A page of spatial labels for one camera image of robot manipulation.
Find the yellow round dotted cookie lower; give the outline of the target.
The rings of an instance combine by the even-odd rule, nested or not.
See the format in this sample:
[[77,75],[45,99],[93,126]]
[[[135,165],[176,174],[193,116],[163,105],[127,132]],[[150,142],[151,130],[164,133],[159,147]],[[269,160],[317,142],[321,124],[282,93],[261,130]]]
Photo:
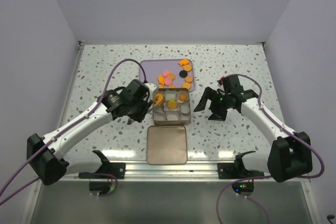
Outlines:
[[188,83],[188,82],[185,82],[185,83],[182,84],[182,88],[186,88],[186,89],[189,90],[191,88],[191,84]]

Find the black sandwich cookie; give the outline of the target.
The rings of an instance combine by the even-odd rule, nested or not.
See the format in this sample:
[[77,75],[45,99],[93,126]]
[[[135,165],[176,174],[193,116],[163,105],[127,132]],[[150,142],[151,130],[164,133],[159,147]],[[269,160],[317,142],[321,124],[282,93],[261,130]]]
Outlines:
[[188,72],[185,71],[185,70],[182,70],[182,71],[179,72],[179,76],[180,76],[181,78],[185,78],[185,77],[187,77],[187,75],[188,75]]

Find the pink round cookie lower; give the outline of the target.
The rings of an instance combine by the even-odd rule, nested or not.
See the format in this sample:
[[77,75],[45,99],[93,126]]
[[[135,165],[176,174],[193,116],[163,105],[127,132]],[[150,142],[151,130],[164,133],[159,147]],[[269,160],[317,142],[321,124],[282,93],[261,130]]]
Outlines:
[[164,78],[164,85],[165,86],[170,86],[172,84],[172,79],[170,78]]

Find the lilac plastic tray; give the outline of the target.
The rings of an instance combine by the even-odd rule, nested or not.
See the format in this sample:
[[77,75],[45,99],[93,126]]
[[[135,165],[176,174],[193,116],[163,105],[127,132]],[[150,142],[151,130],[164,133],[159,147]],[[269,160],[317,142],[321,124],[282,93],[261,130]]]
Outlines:
[[[172,80],[172,85],[175,85],[176,88],[182,88],[182,84],[185,83],[185,78],[179,76],[179,72],[184,70],[183,67],[179,65],[179,62],[182,59],[155,59],[155,60],[143,60],[140,62],[146,77],[143,74],[142,69],[139,70],[139,80],[144,81],[146,79],[148,82],[156,84],[159,88],[168,88],[168,86],[160,85],[158,82],[158,76],[163,76],[163,71],[168,70],[170,73],[175,75],[175,79]],[[193,77],[193,82],[191,82],[191,88],[189,91],[195,89],[195,74],[194,66],[192,60],[189,60],[189,65],[192,66],[192,70],[188,72],[187,76]]]

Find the gold tin lid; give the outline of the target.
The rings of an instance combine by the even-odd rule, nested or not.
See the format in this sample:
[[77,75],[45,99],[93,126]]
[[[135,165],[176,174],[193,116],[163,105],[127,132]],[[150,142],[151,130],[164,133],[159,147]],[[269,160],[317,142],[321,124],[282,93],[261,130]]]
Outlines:
[[146,161],[151,165],[185,164],[187,162],[186,128],[181,125],[149,127]]

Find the orange flower cookie right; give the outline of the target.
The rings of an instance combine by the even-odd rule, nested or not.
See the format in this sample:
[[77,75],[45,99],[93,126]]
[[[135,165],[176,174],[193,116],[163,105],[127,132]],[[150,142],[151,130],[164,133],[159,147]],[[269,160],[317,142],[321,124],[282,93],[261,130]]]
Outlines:
[[193,82],[193,77],[187,76],[187,77],[185,77],[185,81],[188,82],[188,83],[191,83],[191,82]]

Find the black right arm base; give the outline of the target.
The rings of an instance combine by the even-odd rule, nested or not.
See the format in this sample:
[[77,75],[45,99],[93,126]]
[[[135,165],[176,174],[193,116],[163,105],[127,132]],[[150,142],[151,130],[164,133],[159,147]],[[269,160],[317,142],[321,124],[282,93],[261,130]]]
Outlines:
[[219,179],[241,179],[248,177],[264,176],[263,172],[256,170],[247,170],[244,165],[242,158],[250,153],[255,153],[255,151],[248,151],[236,155],[235,160],[231,163],[217,163],[217,173]]

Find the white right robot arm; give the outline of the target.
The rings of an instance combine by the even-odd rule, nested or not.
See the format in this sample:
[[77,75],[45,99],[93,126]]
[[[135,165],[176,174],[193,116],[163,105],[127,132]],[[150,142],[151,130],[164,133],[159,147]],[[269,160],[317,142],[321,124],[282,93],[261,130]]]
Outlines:
[[259,129],[270,144],[267,154],[248,151],[237,154],[231,173],[238,178],[270,174],[277,182],[300,177],[312,171],[310,137],[296,132],[276,118],[261,101],[261,93],[246,90],[239,74],[222,77],[222,89],[205,88],[194,112],[205,110],[209,103],[210,121],[225,121],[230,109],[238,111]]

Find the gold cookie tin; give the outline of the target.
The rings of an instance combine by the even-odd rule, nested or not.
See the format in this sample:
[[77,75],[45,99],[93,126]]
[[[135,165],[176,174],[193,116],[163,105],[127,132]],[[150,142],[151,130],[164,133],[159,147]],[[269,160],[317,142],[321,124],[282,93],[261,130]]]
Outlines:
[[[189,125],[191,123],[191,96],[186,88],[159,88],[153,94],[153,100],[156,93],[164,94],[163,104],[152,111],[152,119],[156,126],[170,125]],[[186,101],[180,101],[179,95],[183,93],[187,95]],[[176,99],[177,108],[170,110],[167,107],[169,99]]]

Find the orange fish cookie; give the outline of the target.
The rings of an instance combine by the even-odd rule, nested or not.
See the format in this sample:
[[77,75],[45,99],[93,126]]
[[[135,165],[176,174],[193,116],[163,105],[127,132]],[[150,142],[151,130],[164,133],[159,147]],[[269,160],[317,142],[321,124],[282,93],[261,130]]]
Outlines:
[[153,101],[153,105],[156,106],[164,102],[164,94],[163,93],[156,93]]
[[189,60],[188,59],[182,59],[180,60],[180,62],[178,63],[181,67],[188,65],[189,64]]
[[163,76],[158,76],[158,82],[160,85],[164,85],[164,77]]

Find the aluminium front rail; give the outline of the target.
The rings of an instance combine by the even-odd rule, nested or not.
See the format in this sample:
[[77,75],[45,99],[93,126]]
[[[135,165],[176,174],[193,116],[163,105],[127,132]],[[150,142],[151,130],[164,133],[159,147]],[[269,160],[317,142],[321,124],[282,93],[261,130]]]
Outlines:
[[[151,165],[145,161],[125,161],[124,179],[140,179],[140,180],[157,180],[191,178],[191,179],[219,179],[217,173],[217,163],[226,162],[208,162],[208,161],[188,161],[180,165]],[[78,177],[78,173],[74,172],[73,166],[78,160],[69,164],[67,161],[61,161],[51,165],[38,164],[37,162],[30,163],[30,166],[36,173],[37,177],[44,185],[52,185],[65,176],[74,175]]]

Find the orange swirl cookie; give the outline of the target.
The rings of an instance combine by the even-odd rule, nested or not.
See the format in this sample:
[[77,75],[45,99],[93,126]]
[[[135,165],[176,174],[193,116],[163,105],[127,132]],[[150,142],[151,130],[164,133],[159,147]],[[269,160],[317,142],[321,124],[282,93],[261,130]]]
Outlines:
[[180,101],[186,101],[187,100],[187,95],[186,94],[183,94],[183,93],[181,93],[179,96],[178,96],[178,98],[179,98],[179,100]]

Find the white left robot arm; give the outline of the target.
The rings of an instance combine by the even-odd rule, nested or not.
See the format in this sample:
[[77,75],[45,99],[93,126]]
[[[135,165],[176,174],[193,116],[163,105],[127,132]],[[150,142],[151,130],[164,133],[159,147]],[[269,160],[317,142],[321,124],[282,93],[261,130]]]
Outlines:
[[74,163],[65,160],[67,153],[89,134],[112,121],[127,116],[142,122],[150,109],[153,83],[133,79],[126,87],[106,90],[88,109],[61,128],[40,137],[31,135],[27,140],[27,161],[46,186],[68,174],[88,174],[102,177],[111,172],[107,157],[98,150]]

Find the orange maple leaf cookie centre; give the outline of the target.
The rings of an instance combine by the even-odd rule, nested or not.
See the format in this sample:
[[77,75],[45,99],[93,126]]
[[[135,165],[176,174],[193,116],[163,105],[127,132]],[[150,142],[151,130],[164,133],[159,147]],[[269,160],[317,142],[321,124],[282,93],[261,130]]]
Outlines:
[[170,79],[172,79],[172,80],[175,79],[175,75],[174,75],[173,73],[169,73],[169,74],[167,75],[167,77],[170,78]]

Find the yellow sandwich cookie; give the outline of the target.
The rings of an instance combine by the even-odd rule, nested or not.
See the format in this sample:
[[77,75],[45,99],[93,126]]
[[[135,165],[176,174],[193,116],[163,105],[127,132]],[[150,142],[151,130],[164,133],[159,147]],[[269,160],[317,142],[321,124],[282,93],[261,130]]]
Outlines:
[[177,102],[176,101],[168,101],[167,102],[167,107],[170,109],[170,110],[174,110],[177,108]]

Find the yellow round dotted cookie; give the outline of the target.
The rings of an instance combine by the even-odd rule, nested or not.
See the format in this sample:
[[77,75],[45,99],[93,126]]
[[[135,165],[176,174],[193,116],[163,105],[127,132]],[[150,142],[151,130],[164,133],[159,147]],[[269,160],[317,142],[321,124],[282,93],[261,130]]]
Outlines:
[[190,72],[193,68],[192,68],[191,65],[184,65],[184,66],[183,66],[183,69],[184,69],[184,71],[186,71],[186,72]]
[[188,82],[185,82],[185,83],[182,84],[182,88],[186,88],[186,89],[189,90],[191,88],[191,84],[188,83]]

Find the pink round cookie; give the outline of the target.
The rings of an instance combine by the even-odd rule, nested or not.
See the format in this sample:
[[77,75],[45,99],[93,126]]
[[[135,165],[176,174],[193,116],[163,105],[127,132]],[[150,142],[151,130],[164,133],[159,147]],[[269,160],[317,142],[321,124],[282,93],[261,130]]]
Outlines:
[[172,84],[172,79],[170,78],[164,78],[164,85],[165,86],[170,86]]
[[167,77],[169,74],[170,74],[170,71],[168,71],[168,70],[163,71],[163,76],[164,77]]

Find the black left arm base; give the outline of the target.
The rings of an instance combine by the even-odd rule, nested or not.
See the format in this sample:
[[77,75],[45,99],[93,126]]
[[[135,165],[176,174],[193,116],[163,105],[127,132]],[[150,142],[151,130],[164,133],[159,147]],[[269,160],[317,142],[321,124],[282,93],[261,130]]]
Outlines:
[[73,166],[74,172],[78,173],[80,179],[124,179],[125,163],[110,162],[109,159],[99,150],[93,150],[86,158],[78,159]]

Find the pink round cookie upper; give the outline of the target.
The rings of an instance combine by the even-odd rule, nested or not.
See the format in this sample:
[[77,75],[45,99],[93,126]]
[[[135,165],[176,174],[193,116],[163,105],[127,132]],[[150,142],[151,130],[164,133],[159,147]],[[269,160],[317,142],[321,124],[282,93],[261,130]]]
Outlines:
[[163,71],[163,76],[164,77],[167,77],[169,74],[170,74],[170,71],[168,71],[168,70]]

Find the yellow round dotted cookie upper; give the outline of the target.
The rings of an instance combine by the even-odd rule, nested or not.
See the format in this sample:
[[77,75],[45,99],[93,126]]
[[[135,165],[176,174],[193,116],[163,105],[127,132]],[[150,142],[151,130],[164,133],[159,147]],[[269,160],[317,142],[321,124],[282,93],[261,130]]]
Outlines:
[[183,69],[184,69],[184,71],[186,71],[186,72],[190,72],[193,68],[192,68],[191,65],[184,65],[184,66],[183,66]]

